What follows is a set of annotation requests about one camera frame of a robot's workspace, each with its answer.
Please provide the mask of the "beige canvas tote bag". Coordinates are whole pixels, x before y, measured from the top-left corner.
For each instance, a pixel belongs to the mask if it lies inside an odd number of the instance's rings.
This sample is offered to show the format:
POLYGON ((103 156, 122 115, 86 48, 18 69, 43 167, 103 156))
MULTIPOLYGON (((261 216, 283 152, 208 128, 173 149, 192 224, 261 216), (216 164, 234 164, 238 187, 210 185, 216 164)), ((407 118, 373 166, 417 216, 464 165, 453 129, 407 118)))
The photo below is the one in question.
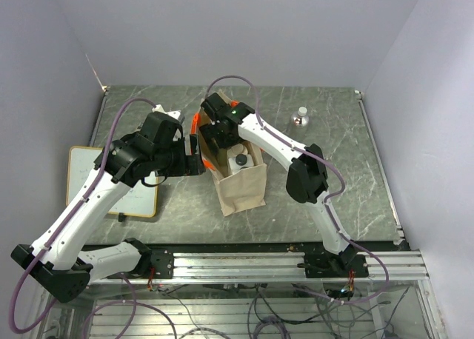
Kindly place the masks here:
POLYGON ((227 150, 220 150, 217 156, 211 154, 199 132, 203 124, 233 122, 238 126, 247 116, 255 115, 254 109, 239 101, 232 101, 222 91, 212 93, 201 100, 200 110, 193 117, 192 131, 196 132, 201 146, 205 167, 211 172, 223 215, 264 206, 267 184, 267 165, 263 161, 261 149, 241 137, 254 166, 231 174, 228 166, 227 150))

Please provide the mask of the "clear bottle white cap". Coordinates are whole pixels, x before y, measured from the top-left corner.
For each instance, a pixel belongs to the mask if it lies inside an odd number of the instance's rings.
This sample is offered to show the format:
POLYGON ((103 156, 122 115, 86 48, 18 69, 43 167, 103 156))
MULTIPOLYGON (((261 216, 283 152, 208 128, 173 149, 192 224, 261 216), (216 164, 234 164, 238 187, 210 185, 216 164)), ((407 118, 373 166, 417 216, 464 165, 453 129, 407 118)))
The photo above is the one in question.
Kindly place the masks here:
POLYGON ((306 128, 309 124, 308 110, 306 107, 299 107, 291 116, 290 116, 290 127, 302 130, 306 128))

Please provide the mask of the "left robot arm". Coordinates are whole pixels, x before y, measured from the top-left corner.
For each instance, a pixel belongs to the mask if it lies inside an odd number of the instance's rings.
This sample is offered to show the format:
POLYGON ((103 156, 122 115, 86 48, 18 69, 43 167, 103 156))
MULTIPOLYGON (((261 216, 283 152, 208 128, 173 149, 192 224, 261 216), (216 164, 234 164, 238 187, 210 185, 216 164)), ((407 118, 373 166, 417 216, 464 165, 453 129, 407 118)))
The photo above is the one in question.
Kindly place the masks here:
POLYGON ((90 171, 81 192, 55 223, 31 245, 19 244, 12 259, 56 300, 77 298, 90 283, 119 272, 142 278, 153 266, 153 253, 141 241, 128 238, 115 246, 85 251, 86 240, 110 209, 151 173, 163 177, 200 175, 198 137, 190 135, 187 154, 179 111, 149 113, 140 130, 115 140, 105 170, 101 159, 90 171))

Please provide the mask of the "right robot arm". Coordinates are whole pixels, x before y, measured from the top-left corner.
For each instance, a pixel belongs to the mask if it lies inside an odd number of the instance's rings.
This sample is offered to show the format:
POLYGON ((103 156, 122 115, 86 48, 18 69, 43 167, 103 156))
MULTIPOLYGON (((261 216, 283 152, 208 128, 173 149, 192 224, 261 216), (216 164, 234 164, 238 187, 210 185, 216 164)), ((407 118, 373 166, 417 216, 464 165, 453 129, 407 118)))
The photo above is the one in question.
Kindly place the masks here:
POLYGON ((218 93, 204 98, 201 108, 209 121, 199 132, 212 154, 245 141, 267 152, 287 171, 286 191, 307 207, 322 236, 326 266, 340 277, 353 267, 358 250, 343 228, 329 193, 327 161, 316 144, 306 146, 263 121, 245 103, 231 105, 218 93))

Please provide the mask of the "white bottle grey cap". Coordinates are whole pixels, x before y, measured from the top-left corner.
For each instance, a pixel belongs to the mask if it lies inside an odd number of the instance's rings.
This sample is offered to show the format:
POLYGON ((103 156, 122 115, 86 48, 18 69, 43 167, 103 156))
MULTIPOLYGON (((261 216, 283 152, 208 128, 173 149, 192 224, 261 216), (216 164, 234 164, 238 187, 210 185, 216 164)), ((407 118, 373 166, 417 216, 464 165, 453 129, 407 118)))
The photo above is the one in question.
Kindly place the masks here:
POLYGON ((238 154, 236 157, 231 157, 228 159, 229 171, 231 174, 237 173, 239 170, 253 167, 254 162, 251 155, 248 154, 238 154))

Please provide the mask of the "small whiteboard yellow frame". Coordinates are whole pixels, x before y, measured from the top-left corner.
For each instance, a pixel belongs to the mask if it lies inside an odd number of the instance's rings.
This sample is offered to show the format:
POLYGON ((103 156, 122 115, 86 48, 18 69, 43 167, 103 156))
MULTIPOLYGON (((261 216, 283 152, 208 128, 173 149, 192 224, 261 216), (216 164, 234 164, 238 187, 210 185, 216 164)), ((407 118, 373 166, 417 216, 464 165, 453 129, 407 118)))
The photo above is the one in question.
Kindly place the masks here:
MULTIPOLYGON (((67 195, 68 206, 80 189, 94 167, 94 161, 100 155, 101 149, 95 147, 73 146, 69 151, 68 173, 67 173, 67 195)), ((158 188, 148 188, 140 181, 135 187, 123 196, 109 210, 109 214, 136 216, 151 218, 156 214, 158 199, 158 188)))

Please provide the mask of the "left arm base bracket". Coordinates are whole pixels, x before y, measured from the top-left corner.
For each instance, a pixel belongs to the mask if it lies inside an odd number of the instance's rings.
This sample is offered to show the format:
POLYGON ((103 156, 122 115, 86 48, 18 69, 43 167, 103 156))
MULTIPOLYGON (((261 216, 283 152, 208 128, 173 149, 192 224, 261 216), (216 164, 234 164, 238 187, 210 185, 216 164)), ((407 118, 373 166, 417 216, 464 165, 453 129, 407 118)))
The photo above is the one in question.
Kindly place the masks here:
POLYGON ((174 256, 165 251, 143 255, 136 267, 125 272, 129 279, 171 279, 174 272, 174 256))

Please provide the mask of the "aluminium mounting rail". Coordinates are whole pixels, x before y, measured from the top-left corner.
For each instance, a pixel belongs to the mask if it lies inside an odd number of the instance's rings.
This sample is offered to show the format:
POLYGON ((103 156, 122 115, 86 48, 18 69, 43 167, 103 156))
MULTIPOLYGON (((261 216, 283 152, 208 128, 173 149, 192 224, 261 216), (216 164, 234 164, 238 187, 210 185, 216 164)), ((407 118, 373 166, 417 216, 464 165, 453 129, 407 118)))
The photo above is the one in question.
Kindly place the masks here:
MULTIPOLYGON (((424 280, 429 278, 420 252, 375 252, 370 257, 358 253, 352 263, 354 277, 361 281, 424 280)), ((250 283, 328 280, 342 282, 349 278, 346 270, 340 275, 316 269, 310 256, 303 252, 254 253, 175 253, 170 263, 156 266, 152 275, 131 276, 133 283, 152 278, 158 283, 250 283)))

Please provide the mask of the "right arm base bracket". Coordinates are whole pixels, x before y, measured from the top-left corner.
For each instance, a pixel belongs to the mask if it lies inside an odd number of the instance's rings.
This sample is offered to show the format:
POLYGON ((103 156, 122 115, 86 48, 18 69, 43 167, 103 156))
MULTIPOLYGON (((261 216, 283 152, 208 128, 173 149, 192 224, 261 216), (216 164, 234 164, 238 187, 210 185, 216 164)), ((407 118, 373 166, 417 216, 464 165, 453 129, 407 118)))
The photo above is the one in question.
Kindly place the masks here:
POLYGON ((303 269, 306 278, 367 278, 368 267, 363 255, 357 255, 350 263, 344 264, 335 258, 325 258, 318 254, 305 254, 303 260, 297 264, 303 269))

